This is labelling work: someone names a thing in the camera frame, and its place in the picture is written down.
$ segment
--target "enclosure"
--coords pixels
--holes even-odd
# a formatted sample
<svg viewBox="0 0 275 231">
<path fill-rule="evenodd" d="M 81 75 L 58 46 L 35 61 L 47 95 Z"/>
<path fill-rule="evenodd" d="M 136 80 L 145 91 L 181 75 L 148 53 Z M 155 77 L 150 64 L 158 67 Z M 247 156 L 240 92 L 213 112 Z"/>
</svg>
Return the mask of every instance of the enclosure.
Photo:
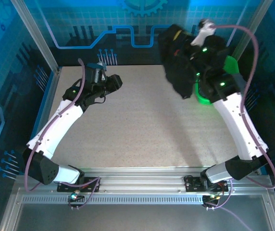
<svg viewBox="0 0 275 231">
<path fill-rule="evenodd" d="M 257 37 L 245 107 L 275 166 L 275 1 L 0 0 L 0 230 L 275 230 L 275 190 L 235 180 L 215 211 L 201 206 L 202 193 L 186 192 L 185 175 L 237 156 L 223 118 L 201 104 L 198 84 L 182 100 L 160 60 L 160 33 L 177 24 L 197 36 L 203 18 Z M 215 34 L 248 80 L 249 36 L 232 28 Z M 81 78 L 79 58 L 104 62 L 123 86 L 91 105 L 55 150 L 53 162 L 101 177 L 89 205 L 71 211 L 57 184 L 24 190 L 21 150 Z M 252 177 L 274 183 L 268 165 Z"/>
</svg>

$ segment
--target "gear graphic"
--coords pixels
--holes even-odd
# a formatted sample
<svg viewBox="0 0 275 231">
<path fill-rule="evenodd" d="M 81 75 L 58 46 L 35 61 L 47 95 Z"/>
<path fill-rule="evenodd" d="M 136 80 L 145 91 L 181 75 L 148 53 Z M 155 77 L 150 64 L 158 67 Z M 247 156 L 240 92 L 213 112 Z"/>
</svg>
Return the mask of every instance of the gear graphic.
<svg viewBox="0 0 275 231">
<path fill-rule="evenodd" d="M 10 0 L 0 0 L 0 22 L 6 22 L 12 14 L 12 4 Z"/>
<path fill-rule="evenodd" d="M 158 9 L 163 9 L 163 4 L 167 3 L 167 0 L 118 0 L 118 2 L 128 13 L 143 17 L 157 13 Z"/>
</svg>

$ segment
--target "black fabric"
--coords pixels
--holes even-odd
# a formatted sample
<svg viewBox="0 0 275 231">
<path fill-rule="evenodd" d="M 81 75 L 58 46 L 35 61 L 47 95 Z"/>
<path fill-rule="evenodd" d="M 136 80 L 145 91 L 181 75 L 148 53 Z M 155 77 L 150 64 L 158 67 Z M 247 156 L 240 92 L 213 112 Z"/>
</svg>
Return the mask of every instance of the black fabric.
<svg viewBox="0 0 275 231">
<path fill-rule="evenodd" d="M 196 72 L 185 55 L 175 55 L 178 49 L 190 42 L 188 40 L 173 41 L 175 34 L 179 30 L 183 29 L 177 25 L 170 26 L 158 36 L 158 43 L 166 79 L 173 85 L 174 90 L 183 99 L 186 99 L 192 95 Z"/>
</svg>

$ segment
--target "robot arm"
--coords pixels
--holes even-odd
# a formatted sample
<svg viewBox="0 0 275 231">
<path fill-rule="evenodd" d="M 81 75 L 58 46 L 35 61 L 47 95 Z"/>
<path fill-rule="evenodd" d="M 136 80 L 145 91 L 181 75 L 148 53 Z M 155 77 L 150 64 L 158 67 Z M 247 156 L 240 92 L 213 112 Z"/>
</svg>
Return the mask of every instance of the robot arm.
<svg viewBox="0 0 275 231">
<path fill-rule="evenodd" d="M 71 166 L 59 166 L 53 163 L 51 158 L 68 129 L 81 117 L 87 108 L 97 103 L 95 100 L 99 97 L 105 100 L 106 95 L 118 90 L 123 84 L 118 75 L 110 77 L 105 75 L 104 63 L 88 64 L 86 66 L 86 77 L 84 86 L 80 86 L 83 88 L 83 91 L 77 101 L 59 116 L 60 112 L 77 97 L 80 87 L 77 87 L 75 84 L 80 82 L 80 80 L 66 90 L 60 106 L 46 126 L 27 143 L 27 149 L 23 153 L 25 164 L 32 150 L 36 147 L 36 143 L 40 142 L 40 145 L 34 150 L 35 154 L 32 158 L 28 175 L 43 184 L 50 184 L 53 181 L 70 184 L 81 183 L 84 173 L 80 169 Z M 55 117 L 57 117 L 56 120 L 39 141 L 39 137 Z"/>
<path fill-rule="evenodd" d="M 201 178 L 209 185 L 231 178 L 244 178 L 267 163 L 260 148 L 268 151 L 246 110 L 245 117 L 260 147 L 256 147 L 243 122 L 240 112 L 241 86 L 235 76 L 223 70 L 229 52 L 224 39 L 214 35 L 212 25 L 211 21 L 202 20 L 197 37 L 172 25 L 158 37 L 166 78 L 175 91 L 183 99 L 189 98 L 193 85 L 198 81 L 202 92 L 220 113 L 235 141 L 238 156 L 201 173 Z"/>
</svg>

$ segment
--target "speckled tabletop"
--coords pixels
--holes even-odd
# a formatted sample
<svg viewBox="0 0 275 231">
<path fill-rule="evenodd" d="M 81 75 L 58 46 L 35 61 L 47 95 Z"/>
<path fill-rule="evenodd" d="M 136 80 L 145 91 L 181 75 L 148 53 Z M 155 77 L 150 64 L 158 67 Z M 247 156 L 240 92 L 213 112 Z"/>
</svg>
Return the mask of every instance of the speckled tabletop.
<svg viewBox="0 0 275 231">
<path fill-rule="evenodd" d="M 81 67 L 63 67 L 52 115 Z M 108 66 L 123 86 L 90 106 L 58 145 L 53 161 L 76 167 L 201 167 L 237 155 L 213 106 L 182 100 L 160 65 Z"/>
</svg>

